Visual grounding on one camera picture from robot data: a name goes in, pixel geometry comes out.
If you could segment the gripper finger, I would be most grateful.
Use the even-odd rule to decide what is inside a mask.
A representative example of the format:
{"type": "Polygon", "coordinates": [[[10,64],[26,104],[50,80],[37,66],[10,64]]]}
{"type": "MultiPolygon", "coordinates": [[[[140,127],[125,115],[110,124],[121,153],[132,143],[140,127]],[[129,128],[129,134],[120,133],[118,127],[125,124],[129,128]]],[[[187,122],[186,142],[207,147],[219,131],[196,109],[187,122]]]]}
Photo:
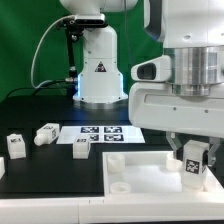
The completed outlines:
{"type": "Polygon", "coordinates": [[[208,166],[212,167],[216,162],[216,151],[221,145],[221,139],[216,137],[209,138],[208,166]]]}
{"type": "Polygon", "coordinates": [[[175,132],[167,132],[166,139],[173,150],[173,158],[181,160],[183,147],[179,139],[179,134],[175,132]]]}

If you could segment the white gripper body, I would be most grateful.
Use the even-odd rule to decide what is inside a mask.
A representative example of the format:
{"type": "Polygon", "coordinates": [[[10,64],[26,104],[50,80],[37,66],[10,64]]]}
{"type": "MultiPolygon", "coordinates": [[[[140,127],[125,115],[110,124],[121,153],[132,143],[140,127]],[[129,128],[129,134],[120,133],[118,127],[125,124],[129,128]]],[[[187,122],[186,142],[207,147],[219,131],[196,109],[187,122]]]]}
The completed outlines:
{"type": "Polygon", "coordinates": [[[135,127],[224,138],[224,84],[209,96],[180,97],[167,83],[171,59],[160,56],[135,65],[129,92],[129,120],[135,127]]]}

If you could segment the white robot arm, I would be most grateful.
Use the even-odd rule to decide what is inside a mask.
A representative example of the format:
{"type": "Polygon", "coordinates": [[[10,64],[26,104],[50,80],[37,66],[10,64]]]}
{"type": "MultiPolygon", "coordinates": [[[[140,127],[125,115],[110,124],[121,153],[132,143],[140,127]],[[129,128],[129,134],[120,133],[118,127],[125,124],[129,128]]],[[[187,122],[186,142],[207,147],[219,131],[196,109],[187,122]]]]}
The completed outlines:
{"type": "Polygon", "coordinates": [[[138,0],[60,2],[84,29],[77,103],[111,106],[126,99],[135,127],[224,138],[224,0],[143,0],[144,30],[163,44],[163,53],[132,67],[128,93],[105,14],[131,9],[138,0]]]}

